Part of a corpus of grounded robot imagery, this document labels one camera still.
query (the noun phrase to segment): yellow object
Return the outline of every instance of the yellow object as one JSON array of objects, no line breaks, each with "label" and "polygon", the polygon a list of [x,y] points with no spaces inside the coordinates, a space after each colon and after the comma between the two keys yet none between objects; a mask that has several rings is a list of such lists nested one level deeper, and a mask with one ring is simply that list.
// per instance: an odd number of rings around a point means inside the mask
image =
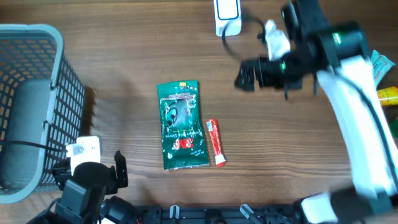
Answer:
[{"label": "yellow object", "polygon": [[393,86],[377,91],[382,106],[398,105],[398,87]]}]

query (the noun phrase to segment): wooden table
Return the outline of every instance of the wooden table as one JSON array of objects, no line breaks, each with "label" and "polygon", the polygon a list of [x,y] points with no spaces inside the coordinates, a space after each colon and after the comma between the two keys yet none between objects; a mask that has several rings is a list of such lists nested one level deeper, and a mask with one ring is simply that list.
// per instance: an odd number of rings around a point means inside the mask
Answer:
[{"label": "wooden table", "polygon": [[[283,28],[279,11],[284,3],[246,0],[243,6]],[[371,47],[398,62],[397,1],[321,5],[332,23],[360,22]],[[281,91],[234,88],[239,62],[215,35],[212,1],[3,6],[0,22],[51,24],[63,34],[66,56],[93,90],[86,133],[102,136],[107,166],[114,164],[117,150],[126,156],[129,187],[118,196],[134,205],[290,203],[350,180],[335,114],[324,93],[312,96],[312,78],[290,94],[290,101]],[[265,53],[257,30],[245,26],[228,40],[244,55]],[[397,75],[393,70],[380,86],[396,85]],[[206,133],[210,166],[163,170],[155,85],[188,79],[200,82],[203,120],[219,121],[225,167],[215,167]],[[25,223],[59,196],[59,191],[32,194],[0,205],[1,220]]]}]

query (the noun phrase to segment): green light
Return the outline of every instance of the green light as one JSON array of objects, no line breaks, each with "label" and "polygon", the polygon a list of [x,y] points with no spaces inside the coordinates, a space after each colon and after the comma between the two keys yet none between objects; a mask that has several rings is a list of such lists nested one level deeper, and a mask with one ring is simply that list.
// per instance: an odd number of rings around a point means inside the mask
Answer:
[{"label": "green light", "polygon": [[335,40],[335,42],[336,42],[337,44],[341,44],[341,37],[340,37],[340,34],[339,34],[339,33],[334,33],[334,34],[333,34],[333,39]]},{"label": "green light", "polygon": [[280,69],[285,70],[286,69],[286,64],[285,62],[282,62],[280,65]]}]

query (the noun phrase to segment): colorful package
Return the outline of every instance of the colorful package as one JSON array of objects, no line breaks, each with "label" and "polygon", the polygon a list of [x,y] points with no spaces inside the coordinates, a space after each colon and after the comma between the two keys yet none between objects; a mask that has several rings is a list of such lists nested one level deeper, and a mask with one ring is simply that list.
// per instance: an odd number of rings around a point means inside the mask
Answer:
[{"label": "colorful package", "polygon": [[371,61],[373,63],[373,79],[377,87],[386,73],[395,65],[386,56],[379,54],[373,50]]},{"label": "colorful package", "polygon": [[157,85],[164,169],[207,166],[197,80]]}]

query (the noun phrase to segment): white device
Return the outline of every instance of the white device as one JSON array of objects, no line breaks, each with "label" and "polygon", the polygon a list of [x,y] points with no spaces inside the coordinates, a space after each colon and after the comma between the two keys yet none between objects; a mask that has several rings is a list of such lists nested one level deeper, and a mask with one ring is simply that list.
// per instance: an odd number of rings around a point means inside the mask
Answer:
[{"label": "white device", "polygon": [[238,35],[242,28],[241,3],[239,0],[213,0],[216,19],[216,35],[221,37],[228,24],[226,36]]}]

